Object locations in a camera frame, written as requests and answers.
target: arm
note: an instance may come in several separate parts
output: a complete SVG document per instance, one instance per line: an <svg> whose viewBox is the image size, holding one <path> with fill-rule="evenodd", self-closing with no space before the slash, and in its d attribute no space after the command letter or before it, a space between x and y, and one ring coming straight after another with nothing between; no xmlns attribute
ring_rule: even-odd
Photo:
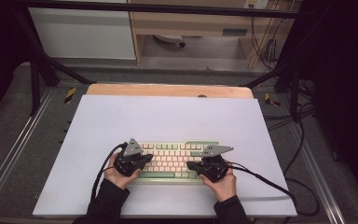
<svg viewBox="0 0 358 224"><path fill-rule="evenodd" d="M216 183L212 183L212 181L204 175L200 177L204 185L213 191L218 201L213 208L219 218L220 224L251 223L237 196L237 177L234 175L232 169L228 169L226 176Z"/></svg>
<svg viewBox="0 0 358 224"><path fill-rule="evenodd" d="M116 155L112 155L108 167L113 167ZM119 174L115 168L105 170L98 195L89 203L87 214L77 218L73 224L118 223L121 207L130 195L126 187L138 177L139 172L140 170L137 170L132 176L126 177Z"/></svg>

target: black sleeve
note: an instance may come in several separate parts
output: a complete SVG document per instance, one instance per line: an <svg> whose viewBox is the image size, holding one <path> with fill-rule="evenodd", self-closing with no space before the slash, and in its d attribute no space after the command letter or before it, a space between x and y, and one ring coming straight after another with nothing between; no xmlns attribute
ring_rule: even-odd
<svg viewBox="0 0 358 224"><path fill-rule="evenodd" d="M107 179L101 183L98 196L91 200L87 214L77 218L73 224L116 224L120 218L121 207L130 192L120 189Z"/></svg>
<svg viewBox="0 0 358 224"><path fill-rule="evenodd" d="M214 211L220 224L250 224L237 195L214 205Z"/></svg>

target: white table surface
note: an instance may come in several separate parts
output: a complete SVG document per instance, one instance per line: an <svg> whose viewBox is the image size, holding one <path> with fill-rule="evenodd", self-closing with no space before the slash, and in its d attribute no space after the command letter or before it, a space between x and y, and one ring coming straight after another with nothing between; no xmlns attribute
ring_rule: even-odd
<svg viewBox="0 0 358 224"><path fill-rule="evenodd" d="M137 141L219 140L223 154L287 189L257 100L84 95L40 194L37 217L84 215L92 185L111 149ZM292 217L287 195L240 171L238 196L250 217ZM122 217L214 217L205 186L130 185Z"/></svg>

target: hand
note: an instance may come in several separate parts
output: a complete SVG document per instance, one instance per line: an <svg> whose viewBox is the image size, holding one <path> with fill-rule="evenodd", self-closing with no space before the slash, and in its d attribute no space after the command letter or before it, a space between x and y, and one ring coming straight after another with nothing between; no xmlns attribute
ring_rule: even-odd
<svg viewBox="0 0 358 224"><path fill-rule="evenodd" d="M116 186L118 186L121 189L125 189L127 185L130 184L130 182L136 178L138 178L138 174L141 172L141 169L137 169L131 176L124 176L121 175L114 167L113 163L115 162L117 153L113 154L110 157L108 167L113 167L110 169L107 169L103 172L103 176L105 179L109 180Z"/></svg>
<svg viewBox="0 0 358 224"><path fill-rule="evenodd" d="M214 193L217 201L223 202L237 195L237 177L231 168L228 169L226 176L216 183L212 183L205 175L200 175L204 185L208 186Z"/></svg>

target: keyboard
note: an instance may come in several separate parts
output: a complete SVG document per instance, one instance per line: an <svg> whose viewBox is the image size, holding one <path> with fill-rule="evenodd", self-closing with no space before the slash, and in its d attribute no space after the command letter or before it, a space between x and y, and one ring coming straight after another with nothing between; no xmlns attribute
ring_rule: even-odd
<svg viewBox="0 0 358 224"><path fill-rule="evenodd" d="M219 145L218 141L177 142L138 142L143 155L153 154L133 184L201 184L195 171L187 169L187 161L201 161L200 153L209 145Z"/></svg>

